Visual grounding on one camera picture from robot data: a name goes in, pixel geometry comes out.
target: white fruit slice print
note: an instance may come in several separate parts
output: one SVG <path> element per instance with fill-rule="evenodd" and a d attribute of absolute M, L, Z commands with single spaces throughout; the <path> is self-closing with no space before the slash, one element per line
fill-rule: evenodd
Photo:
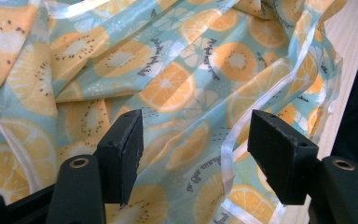
<path fill-rule="evenodd" d="M 150 48 L 134 40 L 122 41 L 93 60 L 100 77 L 121 77 L 150 61 Z"/>
<path fill-rule="evenodd" d="M 86 64 L 105 52 L 110 44 L 109 35 L 98 26 L 86 33 L 69 33 L 58 37 L 51 46 L 53 77 L 70 80 Z"/>
<path fill-rule="evenodd" d="M 43 43 L 22 49 L 7 77 L 7 85 L 27 109 L 36 114 L 54 117 L 57 109 L 51 89 L 49 54 L 49 46 Z"/>
<path fill-rule="evenodd" d="M 235 81 L 249 80 L 257 69 L 251 49 L 241 43 L 226 43 L 216 48 L 213 62 L 223 75 Z"/>
<path fill-rule="evenodd" d="M 104 100 L 83 101 L 68 106 L 65 130 L 72 141 L 103 136 L 109 129 Z"/>
<path fill-rule="evenodd" d="M 74 156 L 88 154 L 91 155 L 97 149 L 98 143 L 102 137 L 90 137 L 82 141 L 77 141 L 69 145 L 57 148 L 57 165 L 61 166 L 63 162 Z"/>
<path fill-rule="evenodd" d="M 29 34 L 37 9 L 24 7 L 0 7 L 0 86 L 16 62 L 25 38 Z"/>

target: fabric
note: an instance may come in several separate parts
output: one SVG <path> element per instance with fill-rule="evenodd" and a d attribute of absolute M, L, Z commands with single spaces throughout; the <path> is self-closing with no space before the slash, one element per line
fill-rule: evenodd
<path fill-rule="evenodd" d="M 138 178 L 108 222 L 277 220 L 284 208 L 246 152 L 251 112 L 318 141 L 340 78 L 323 21 L 344 4 L 0 0 L 0 193 L 12 203 L 53 184 L 142 109 Z"/>

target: clamp jaw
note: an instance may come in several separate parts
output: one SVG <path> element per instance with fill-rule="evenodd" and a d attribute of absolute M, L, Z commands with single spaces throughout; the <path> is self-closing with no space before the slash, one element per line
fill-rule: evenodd
<path fill-rule="evenodd" d="M 358 164 L 319 161 L 318 146 L 272 114 L 254 110 L 248 150 L 283 204 L 311 197 L 310 223 L 358 223 Z"/>
<path fill-rule="evenodd" d="M 105 223 L 105 203 L 129 202 L 144 151 L 142 111 L 121 115 L 93 155 L 65 161 L 55 185 L 8 206 L 0 195 L 2 223 Z"/>

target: wooden surface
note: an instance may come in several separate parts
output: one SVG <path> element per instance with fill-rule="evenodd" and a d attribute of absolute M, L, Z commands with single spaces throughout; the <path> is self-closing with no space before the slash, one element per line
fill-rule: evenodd
<path fill-rule="evenodd" d="M 344 60 L 340 94 L 334 104 L 333 114 L 329 115 L 320 143 L 319 158 L 330 155 L 336 139 L 339 123 L 351 92 L 358 69 L 358 0 L 348 0 L 347 5 L 337 15 L 326 21 L 327 36 L 336 51 Z M 281 223 L 308 223 L 308 206 L 288 206 Z"/>

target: metal rivet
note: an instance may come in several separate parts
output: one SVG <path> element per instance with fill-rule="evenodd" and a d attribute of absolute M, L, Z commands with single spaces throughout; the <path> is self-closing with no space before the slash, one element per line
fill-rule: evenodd
<path fill-rule="evenodd" d="M 86 166 L 87 164 L 89 164 L 89 159 L 87 159 L 87 158 L 78 158 L 78 159 L 72 161 L 70 166 L 72 168 L 74 168 L 74 169 L 78 169 L 78 168 Z"/>
<path fill-rule="evenodd" d="M 348 163 L 347 161 L 342 161 L 342 160 L 333 160 L 333 164 L 343 170 L 347 170 L 347 171 L 353 171 L 354 170 L 354 166 L 350 163 Z"/>

